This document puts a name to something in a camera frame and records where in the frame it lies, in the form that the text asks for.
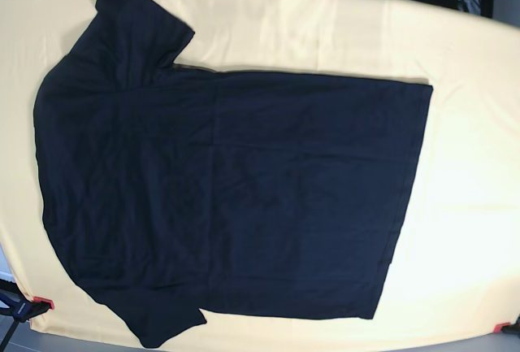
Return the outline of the yellow table cloth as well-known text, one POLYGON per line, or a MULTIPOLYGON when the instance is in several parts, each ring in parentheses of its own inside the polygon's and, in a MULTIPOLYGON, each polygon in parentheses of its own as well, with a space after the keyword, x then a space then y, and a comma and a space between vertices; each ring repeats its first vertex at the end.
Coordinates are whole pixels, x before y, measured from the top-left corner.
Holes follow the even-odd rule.
MULTIPOLYGON (((68 278, 41 224, 33 106, 96 0, 1 0, 1 245, 32 329, 138 347, 68 278)), ((380 351, 489 334, 519 314, 519 31, 407 0, 154 0, 195 32, 180 63, 426 81, 414 188, 372 320, 207 313, 166 351, 380 351)))

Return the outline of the red clamp right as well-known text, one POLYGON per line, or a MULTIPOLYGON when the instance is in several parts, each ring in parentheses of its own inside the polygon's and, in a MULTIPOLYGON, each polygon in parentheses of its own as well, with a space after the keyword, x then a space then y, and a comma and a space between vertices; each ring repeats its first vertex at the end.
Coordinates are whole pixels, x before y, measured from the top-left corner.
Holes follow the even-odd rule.
POLYGON ((520 337, 520 317, 514 323, 498 324, 494 327, 493 332, 520 337))

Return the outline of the red blue clamp left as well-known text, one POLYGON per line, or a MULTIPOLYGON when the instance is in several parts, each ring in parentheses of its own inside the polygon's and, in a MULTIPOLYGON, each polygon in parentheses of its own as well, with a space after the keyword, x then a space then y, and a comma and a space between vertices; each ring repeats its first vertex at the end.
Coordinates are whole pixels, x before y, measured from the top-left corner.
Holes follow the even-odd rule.
POLYGON ((1 316, 11 318, 12 323, 1 341, 4 352, 20 324, 54 309, 52 300, 40 297, 27 299, 13 283, 1 280, 1 316))

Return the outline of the dark navy T-shirt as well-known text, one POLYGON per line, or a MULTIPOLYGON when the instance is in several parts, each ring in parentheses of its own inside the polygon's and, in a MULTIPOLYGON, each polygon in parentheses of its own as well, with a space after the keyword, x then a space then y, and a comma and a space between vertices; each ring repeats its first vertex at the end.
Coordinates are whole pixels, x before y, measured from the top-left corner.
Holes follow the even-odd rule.
POLYGON ((175 65, 193 30, 97 0, 33 111, 43 224, 146 348, 205 311, 372 319, 430 85, 175 65))

